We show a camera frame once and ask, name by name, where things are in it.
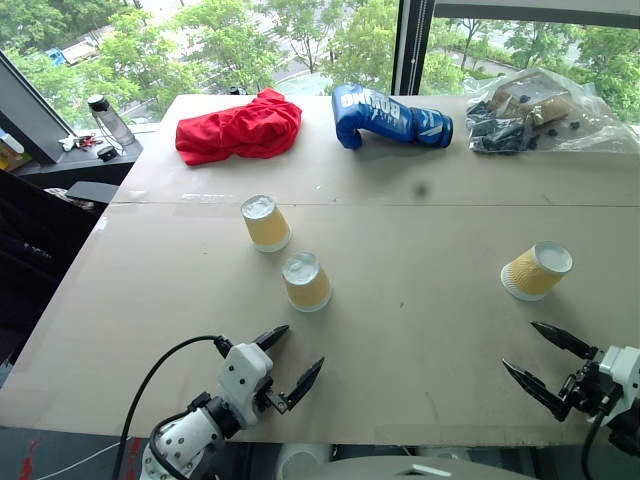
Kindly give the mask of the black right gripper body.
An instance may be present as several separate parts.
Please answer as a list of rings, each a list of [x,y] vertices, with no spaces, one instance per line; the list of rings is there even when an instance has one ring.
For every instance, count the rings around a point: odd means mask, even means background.
[[[588,415],[599,412],[608,415],[621,398],[621,386],[600,371],[599,360],[602,358],[601,350],[590,349],[583,367],[566,379],[559,396],[568,410],[574,408]]]

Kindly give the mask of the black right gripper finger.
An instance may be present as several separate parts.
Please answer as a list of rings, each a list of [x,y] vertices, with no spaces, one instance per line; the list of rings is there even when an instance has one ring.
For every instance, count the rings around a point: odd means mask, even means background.
[[[554,325],[534,321],[531,325],[549,342],[560,348],[567,350],[583,360],[593,360],[599,349],[590,346],[571,333]]]
[[[502,365],[519,386],[548,409],[556,420],[563,422],[566,419],[570,411],[570,406],[565,400],[564,395],[560,393],[554,394],[549,391],[546,385],[531,372],[520,368],[506,359],[502,359]]]

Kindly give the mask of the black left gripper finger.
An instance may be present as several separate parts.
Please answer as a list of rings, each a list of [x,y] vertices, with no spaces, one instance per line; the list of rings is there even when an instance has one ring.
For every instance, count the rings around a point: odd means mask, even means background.
[[[268,351],[273,347],[282,336],[289,330],[288,325],[278,326],[272,330],[262,333],[255,340],[254,343],[262,350]]]
[[[275,408],[280,414],[293,410],[312,388],[324,361],[325,358],[321,357],[309,369],[307,369],[300,376],[293,390],[288,394],[275,392],[273,390],[273,379],[269,377],[264,385],[264,401],[266,404]]]

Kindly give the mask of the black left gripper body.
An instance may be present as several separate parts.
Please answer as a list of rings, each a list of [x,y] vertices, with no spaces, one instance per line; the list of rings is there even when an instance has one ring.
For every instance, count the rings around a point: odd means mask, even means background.
[[[257,412],[264,412],[266,409],[273,407],[276,404],[272,390],[273,383],[274,381],[272,378],[265,378],[256,386],[253,402],[254,409]]]

